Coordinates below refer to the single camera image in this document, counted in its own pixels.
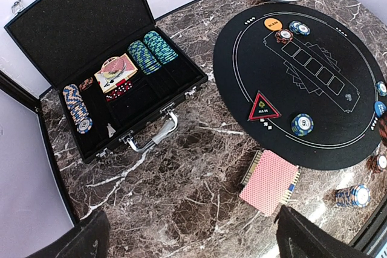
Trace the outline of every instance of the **metal latch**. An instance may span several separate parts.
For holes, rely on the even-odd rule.
[[[186,99],[190,99],[194,97],[194,94],[197,92],[196,86],[193,87],[191,90],[185,92]]]
[[[24,9],[22,0],[16,1],[16,2],[11,6],[11,9],[12,9],[12,13],[13,13],[14,15],[17,15],[19,12],[21,12],[21,11]]]
[[[103,157],[105,157],[105,156],[107,156],[107,155],[109,155],[109,154],[112,154],[113,153],[113,151],[111,151],[110,149],[108,149],[108,148],[105,148],[105,149],[103,149],[100,153],[97,153],[97,157],[99,157],[99,158],[103,158]]]
[[[163,139],[165,139],[170,133],[172,133],[177,128],[178,120],[177,116],[174,114],[174,106],[175,103],[171,103],[167,106],[165,106],[163,109],[160,110],[161,114],[165,114],[168,116],[167,122],[163,125],[163,127],[158,131],[158,134],[153,136],[143,147],[138,146],[138,142],[135,140],[135,138],[132,136],[132,134],[128,134],[125,137],[121,137],[119,140],[124,142],[125,144],[130,145],[130,147],[136,151],[143,153],[150,147],[152,147],[155,144],[159,144]]]

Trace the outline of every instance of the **marble countertop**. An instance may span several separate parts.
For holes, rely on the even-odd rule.
[[[55,91],[43,99],[44,119],[63,180],[79,217],[103,209],[111,223],[110,257],[264,257],[278,255],[275,214],[264,217],[239,199],[240,182],[257,150],[227,111],[216,89],[212,55],[225,24],[265,0],[201,0],[157,22],[209,76],[194,99],[179,105],[179,128],[150,151],[125,146],[84,164]],[[346,25],[387,73],[387,28],[356,0],[302,0]],[[151,124],[141,141],[160,128]],[[378,152],[386,152],[383,146]],[[386,174],[370,175],[365,161],[348,169],[301,168],[289,205],[348,243],[384,196]],[[339,208],[333,190],[364,183],[367,208]]]

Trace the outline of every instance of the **poker table layout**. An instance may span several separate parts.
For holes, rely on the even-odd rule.
[[[277,43],[264,21],[307,25],[308,36]],[[290,163],[319,170],[353,166],[380,142],[374,103],[382,72],[362,41],[340,22],[292,4],[263,4],[236,15],[215,45],[216,85],[228,110],[258,143]],[[308,114],[313,131],[295,136]]]

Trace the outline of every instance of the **red triangle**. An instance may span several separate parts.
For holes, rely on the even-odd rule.
[[[257,105],[260,102],[263,102],[263,104],[265,106],[268,106],[268,109],[261,109],[261,110],[258,110],[258,112],[257,112],[256,111]],[[258,93],[255,97],[253,109],[250,112],[249,121],[255,121],[255,120],[260,120],[260,119],[269,119],[269,118],[278,118],[280,116],[281,116],[281,114],[278,112],[278,110],[266,99],[266,97],[260,91],[258,91]]]

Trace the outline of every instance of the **case lid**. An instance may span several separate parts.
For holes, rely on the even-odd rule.
[[[154,23],[146,0],[37,0],[5,29],[58,88],[117,42]]]

